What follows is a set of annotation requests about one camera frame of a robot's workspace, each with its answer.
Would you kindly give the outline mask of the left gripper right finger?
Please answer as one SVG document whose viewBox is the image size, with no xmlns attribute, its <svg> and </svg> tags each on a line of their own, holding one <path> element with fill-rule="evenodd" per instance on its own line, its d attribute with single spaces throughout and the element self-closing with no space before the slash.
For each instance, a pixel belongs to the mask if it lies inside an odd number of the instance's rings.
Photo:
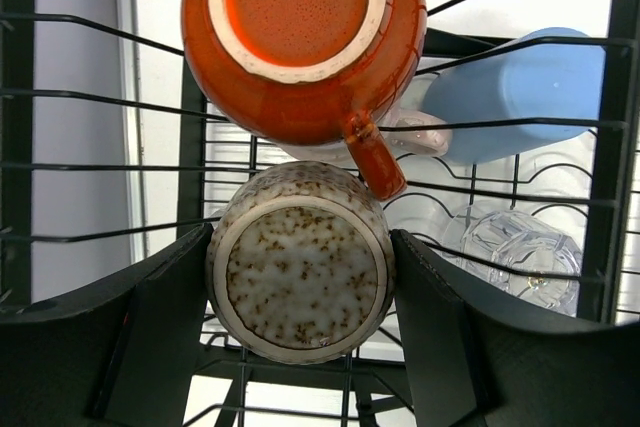
<svg viewBox="0 0 640 427">
<path fill-rule="evenodd" d="M 391 234 L 395 304 L 421 426 L 635 426 L 639 327 L 534 306 Z"/>
</svg>

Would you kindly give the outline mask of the large clear glass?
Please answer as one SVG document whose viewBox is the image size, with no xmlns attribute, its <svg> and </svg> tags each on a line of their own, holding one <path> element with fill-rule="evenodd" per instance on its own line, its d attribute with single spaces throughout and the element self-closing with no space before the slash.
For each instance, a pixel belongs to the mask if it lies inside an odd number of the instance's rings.
<svg viewBox="0 0 640 427">
<path fill-rule="evenodd" d="M 469 205 L 446 227 L 440 244 L 454 265 L 534 305 L 574 317 L 579 283 L 551 279 L 551 274 L 578 275 L 583 253 L 574 239 L 518 210 L 487 202 Z"/>
</svg>

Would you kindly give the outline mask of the brown ceramic teacup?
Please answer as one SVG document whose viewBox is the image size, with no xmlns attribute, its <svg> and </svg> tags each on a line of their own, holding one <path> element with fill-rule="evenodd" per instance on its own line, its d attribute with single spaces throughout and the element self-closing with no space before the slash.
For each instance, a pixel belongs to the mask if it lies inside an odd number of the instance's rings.
<svg viewBox="0 0 640 427">
<path fill-rule="evenodd" d="M 373 194 L 406 179 L 379 120 L 414 76 L 425 0 L 182 0 L 185 57 L 234 123 L 281 145 L 343 142 Z"/>
</svg>

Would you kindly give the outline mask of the blue plastic cup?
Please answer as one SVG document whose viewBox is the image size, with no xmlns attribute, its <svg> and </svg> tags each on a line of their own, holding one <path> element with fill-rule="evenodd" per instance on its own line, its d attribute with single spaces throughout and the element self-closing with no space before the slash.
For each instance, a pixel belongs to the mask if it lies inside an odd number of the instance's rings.
<svg viewBox="0 0 640 427">
<path fill-rule="evenodd" d="M 541 118 L 599 116 L 606 53 L 599 45 L 544 42 L 443 71 L 421 111 L 454 125 L 446 158 L 490 162 L 585 132 Z"/>
</svg>

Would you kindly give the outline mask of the pink glazed mug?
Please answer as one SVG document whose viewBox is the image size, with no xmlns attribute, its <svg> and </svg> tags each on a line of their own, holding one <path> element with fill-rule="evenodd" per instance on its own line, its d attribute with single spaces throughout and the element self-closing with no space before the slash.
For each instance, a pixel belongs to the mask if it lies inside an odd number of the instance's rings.
<svg viewBox="0 0 640 427">
<path fill-rule="evenodd" d="M 440 157 L 445 155 L 452 140 L 452 131 L 445 122 L 417 110 L 392 107 L 379 121 L 378 128 L 391 147 L 402 151 Z M 352 160 L 343 141 L 318 146 L 279 144 L 291 157 L 302 161 L 341 164 Z"/>
</svg>

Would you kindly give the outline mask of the small speckled stone cup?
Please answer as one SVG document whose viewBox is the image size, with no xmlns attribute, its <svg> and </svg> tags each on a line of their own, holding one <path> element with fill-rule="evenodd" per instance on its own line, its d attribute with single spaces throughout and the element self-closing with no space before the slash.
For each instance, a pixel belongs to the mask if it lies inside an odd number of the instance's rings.
<svg viewBox="0 0 640 427">
<path fill-rule="evenodd" d="M 351 173 L 303 161 L 270 167 L 236 191 L 212 233 L 205 274 L 230 335 L 286 364 L 328 362 L 364 343 L 396 281 L 379 202 Z"/>
</svg>

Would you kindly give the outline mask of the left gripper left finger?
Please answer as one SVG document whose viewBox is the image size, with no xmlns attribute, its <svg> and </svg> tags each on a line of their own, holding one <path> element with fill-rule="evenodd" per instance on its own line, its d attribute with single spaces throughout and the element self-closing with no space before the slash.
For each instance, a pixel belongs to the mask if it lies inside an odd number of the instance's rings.
<svg viewBox="0 0 640 427">
<path fill-rule="evenodd" d="M 1 310 L 4 426 L 179 426 L 210 225 L 82 288 Z"/>
</svg>

